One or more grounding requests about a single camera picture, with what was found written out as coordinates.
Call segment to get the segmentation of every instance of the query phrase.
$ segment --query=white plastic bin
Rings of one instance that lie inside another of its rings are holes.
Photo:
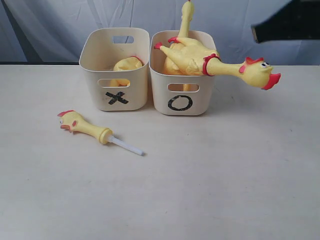
[[[178,33],[179,31],[175,30],[161,31],[151,40],[149,67],[154,107],[165,115],[200,115],[209,107],[214,76],[162,74],[166,55],[161,50],[154,49],[154,45],[158,42],[169,47],[168,39],[176,37]],[[189,31],[189,37],[201,41],[207,48],[216,49],[213,38],[205,32]],[[182,91],[181,87],[175,90],[175,86],[182,84],[196,84],[198,87],[191,89],[194,91]]]
[[[118,36],[124,39],[132,37],[133,42],[114,43],[117,39],[114,37]],[[98,109],[131,111],[146,104],[149,48],[149,33],[140,28],[102,28],[89,35],[79,65],[84,70],[91,98]],[[143,66],[134,70],[113,71],[118,61],[132,56],[138,57]],[[110,87],[111,79],[127,79],[130,85]]]

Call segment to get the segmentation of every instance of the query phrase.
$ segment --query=letter x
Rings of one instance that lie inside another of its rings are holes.
[[[123,99],[122,96],[125,95],[122,91],[118,92],[116,95],[107,92],[105,95],[107,95],[108,97],[111,97],[112,99],[109,101],[109,104],[112,105],[114,104],[116,101],[119,101],[120,103],[123,104],[127,104],[128,101]]]

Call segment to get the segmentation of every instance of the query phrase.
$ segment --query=white table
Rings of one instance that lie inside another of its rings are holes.
[[[176,117],[96,109],[79,66],[1,65],[0,239],[319,240],[320,67],[273,72]],[[71,109],[147,155],[60,129]]]

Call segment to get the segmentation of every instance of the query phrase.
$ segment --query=rubber chicken neck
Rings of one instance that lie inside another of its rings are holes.
[[[170,49],[158,42],[154,48],[164,52],[185,75],[232,75],[263,90],[271,89],[281,77],[280,73],[271,73],[273,67],[264,62],[262,57],[257,60],[247,57],[241,64],[227,64],[221,61],[215,49],[205,47],[196,39],[176,36],[168,42],[182,43],[185,47]]]

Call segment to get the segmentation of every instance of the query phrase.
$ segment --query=yellow rubber chicken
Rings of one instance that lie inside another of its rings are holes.
[[[113,71],[128,71],[141,68],[143,66],[142,61],[136,57],[131,56],[118,61],[114,67]],[[130,81],[128,79],[112,79],[110,81],[110,87],[129,87]]]
[[[195,7],[194,4],[188,0],[185,2],[182,6],[182,17],[181,17],[181,25],[180,25],[180,31],[178,36],[179,37],[188,37],[189,28],[190,28],[190,22],[192,21],[192,16],[194,14]],[[173,50],[181,50],[184,48],[185,45],[183,45],[180,42],[173,43],[170,45],[170,49]],[[164,62],[163,66],[163,73],[166,75],[183,75],[183,73],[179,70],[179,67],[169,58],[167,57]],[[184,84],[183,85],[183,91],[190,91],[190,85]]]
[[[264,62],[262,57],[257,60],[247,57],[241,64],[227,64],[221,61],[216,50],[205,47],[196,39],[176,36],[168,42],[182,43],[184,47],[179,50],[170,49],[158,42],[154,48],[164,52],[185,75],[232,75],[263,90],[271,89],[281,77],[280,73],[271,73],[273,67]]]

